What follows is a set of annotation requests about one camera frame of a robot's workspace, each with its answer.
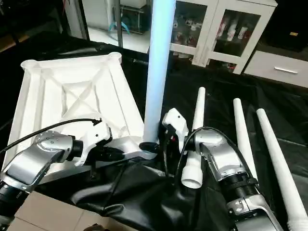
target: floor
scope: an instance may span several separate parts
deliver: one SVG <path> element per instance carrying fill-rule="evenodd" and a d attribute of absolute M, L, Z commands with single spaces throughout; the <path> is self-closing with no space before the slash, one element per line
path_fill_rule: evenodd
<path fill-rule="evenodd" d="M 117 31 L 106 31 L 93 27 L 88 27 L 91 41 L 104 42 L 112 45 L 118 45 Z M 147 53 L 150 47 L 150 32 L 143 35 L 131 33 L 130 35 L 123 31 L 123 47 L 132 51 Z"/>

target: white cabinet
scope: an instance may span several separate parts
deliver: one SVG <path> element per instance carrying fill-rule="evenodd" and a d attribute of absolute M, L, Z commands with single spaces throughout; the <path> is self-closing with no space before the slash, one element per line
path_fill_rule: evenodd
<path fill-rule="evenodd" d="M 177 1 L 171 51 L 192 64 L 240 74 L 267 25 L 274 0 Z"/>
<path fill-rule="evenodd" d="M 198 65 L 218 0 L 178 0 L 170 50 Z"/>

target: white pipe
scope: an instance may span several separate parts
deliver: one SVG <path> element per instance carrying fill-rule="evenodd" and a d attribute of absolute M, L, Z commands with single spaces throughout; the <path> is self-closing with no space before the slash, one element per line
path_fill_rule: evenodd
<path fill-rule="evenodd" d="M 203 127 L 205 104 L 205 88 L 199 88 L 196 109 L 193 117 L 193 130 Z M 201 170 L 201 155 L 189 151 L 186 166 L 182 172 L 181 182 L 188 188 L 198 189 L 202 186 L 203 174 Z"/>
<path fill-rule="evenodd" d="M 154 0 L 143 141 L 157 142 L 176 0 Z"/>
<path fill-rule="evenodd" d="M 251 152 L 241 100 L 238 98 L 234 99 L 233 107 L 234 107 L 237 146 L 241 151 L 241 153 L 243 154 L 243 157 L 251 171 L 251 174 L 253 175 L 254 178 L 257 179 L 256 167 Z"/>
<path fill-rule="evenodd" d="M 288 214 L 289 230 L 306 231 L 308 230 L 307 213 L 297 191 L 290 169 L 280 149 L 275 133 L 264 109 L 258 109 L 257 115 L 266 145 L 269 149 L 271 161 L 276 172 L 280 191 Z"/>

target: black cloth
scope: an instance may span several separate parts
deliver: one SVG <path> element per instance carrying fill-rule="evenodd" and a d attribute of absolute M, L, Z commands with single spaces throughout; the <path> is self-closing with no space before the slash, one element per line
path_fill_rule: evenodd
<path fill-rule="evenodd" d="M 111 51 L 122 53 L 123 71 L 144 117 L 148 66 L 136 60 L 147 61 L 147 55 L 112 45 L 42 34 L 22 44 L 21 50 L 10 49 L 0 55 L 7 65 L 2 69 L 12 70 L 10 76 L 1 76 L 2 86 L 11 90 L 10 96 L 3 98 L 9 108 L 1 115 L 1 121 L 8 121 L 13 116 L 23 77 L 23 71 L 18 66 L 23 60 L 96 55 Z M 234 98 L 242 100 L 260 188 L 286 229 L 284 204 L 256 110 L 264 108 L 267 112 L 307 210 L 308 90 L 256 77 L 209 71 L 172 60 L 168 66 L 162 115 L 175 107 L 186 118 L 189 128 L 192 126 L 198 88 L 203 86 L 206 88 L 205 125 L 223 131 L 236 142 L 232 101 Z M 9 130 L 10 126 L 6 126 L 1 131 L 3 147 Z M 169 158 L 171 173 L 178 159 L 176 153 Z M 161 157 L 158 156 L 153 161 L 136 159 L 100 168 L 97 180 L 91 180 L 86 172 L 43 184 L 37 191 L 102 216 L 110 216 L 139 230 L 227 231 L 232 221 L 227 215 L 224 198 L 207 163 L 202 168 L 204 180 L 199 190 L 185 188 L 178 181 L 172 185 L 173 180 L 166 179 L 163 174 Z"/>

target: white plastic part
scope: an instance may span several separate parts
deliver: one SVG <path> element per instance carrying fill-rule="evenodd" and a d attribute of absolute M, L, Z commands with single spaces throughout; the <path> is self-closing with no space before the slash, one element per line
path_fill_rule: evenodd
<path fill-rule="evenodd" d="M 87 131 L 87 133 L 80 138 L 83 141 L 83 149 L 80 159 L 75 162 L 75 166 L 82 166 L 88 157 L 89 151 L 96 147 L 96 144 L 100 141 L 107 141 L 110 138 L 109 127 L 103 121 Z"/>
<path fill-rule="evenodd" d="M 257 116 L 260 121 L 266 145 L 269 149 L 271 161 L 275 169 L 283 202 L 288 214 L 289 230 L 306 231 L 308 229 L 307 213 L 264 109 L 258 109 Z"/>
<path fill-rule="evenodd" d="M 167 128 L 170 124 L 179 138 L 179 150 L 183 149 L 185 136 L 188 134 L 186 119 L 177 111 L 176 108 L 170 109 L 164 116 L 162 124 Z"/>
<path fill-rule="evenodd" d="M 203 127 L 205 104 L 205 88 L 199 88 L 196 109 L 193 117 L 193 130 Z M 181 182 L 188 188 L 199 189 L 202 186 L 203 173 L 201 170 L 201 155 L 189 151 L 186 165 L 182 172 Z"/>
<path fill-rule="evenodd" d="M 158 142 L 176 0 L 153 1 L 143 140 Z"/>
<path fill-rule="evenodd" d="M 75 118 L 102 118 L 113 139 L 133 137 L 142 142 L 143 121 L 120 65 L 121 54 L 21 63 L 24 79 L 14 114 L 9 143 L 41 128 Z M 54 130 L 80 139 L 93 128 L 91 122 L 77 122 Z M 33 139 L 9 149 L 3 166 Z M 88 170 L 74 162 L 52 164 L 42 182 Z"/>
<path fill-rule="evenodd" d="M 236 128 L 236 138 L 237 146 L 251 171 L 254 178 L 257 179 L 257 172 L 254 163 L 254 158 L 252 156 L 247 127 L 245 123 L 245 118 L 243 114 L 242 104 L 240 99 L 233 100 L 234 107 L 234 117 L 235 117 L 235 128 Z"/>

